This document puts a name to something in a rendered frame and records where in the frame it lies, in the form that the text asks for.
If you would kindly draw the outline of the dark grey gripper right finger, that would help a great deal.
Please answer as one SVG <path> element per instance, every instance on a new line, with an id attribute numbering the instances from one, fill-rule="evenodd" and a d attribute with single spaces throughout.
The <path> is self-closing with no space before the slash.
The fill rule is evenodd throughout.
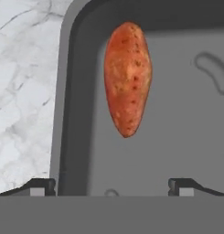
<path id="1" fill-rule="evenodd" d="M 224 193 L 203 187 L 192 178 L 170 178 L 168 187 L 170 197 L 224 197 Z"/>

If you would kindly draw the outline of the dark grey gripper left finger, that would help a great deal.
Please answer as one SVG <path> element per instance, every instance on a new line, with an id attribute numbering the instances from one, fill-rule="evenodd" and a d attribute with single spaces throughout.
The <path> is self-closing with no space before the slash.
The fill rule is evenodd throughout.
<path id="1" fill-rule="evenodd" d="M 0 197 L 28 196 L 54 197 L 56 181 L 53 178 L 32 178 L 23 186 L 0 193 Z"/>

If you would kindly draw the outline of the grey tupperware container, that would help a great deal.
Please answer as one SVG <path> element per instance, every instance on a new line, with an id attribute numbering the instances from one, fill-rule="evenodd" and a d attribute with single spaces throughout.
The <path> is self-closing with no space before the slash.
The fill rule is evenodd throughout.
<path id="1" fill-rule="evenodd" d="M 107 40 L 145 32 L 153 81 L 136 134 L 106 101 Z M 62 196 L 165 196 L 190 177 L 224 193 L 224 0 L 72 0 L 64 16 L 50 174 Z"/>

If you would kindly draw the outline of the orange sweet potato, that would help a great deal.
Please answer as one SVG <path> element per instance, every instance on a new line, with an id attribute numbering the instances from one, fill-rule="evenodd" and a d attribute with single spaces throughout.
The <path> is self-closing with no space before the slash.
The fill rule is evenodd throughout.
<path id="1" fill-rule="evenodd" d="M 116 27 L 105 49 L 104 85 L 113 123 L 124 138 L 141 123 L 152 71 L 144 31 L 133 22 Z"/>

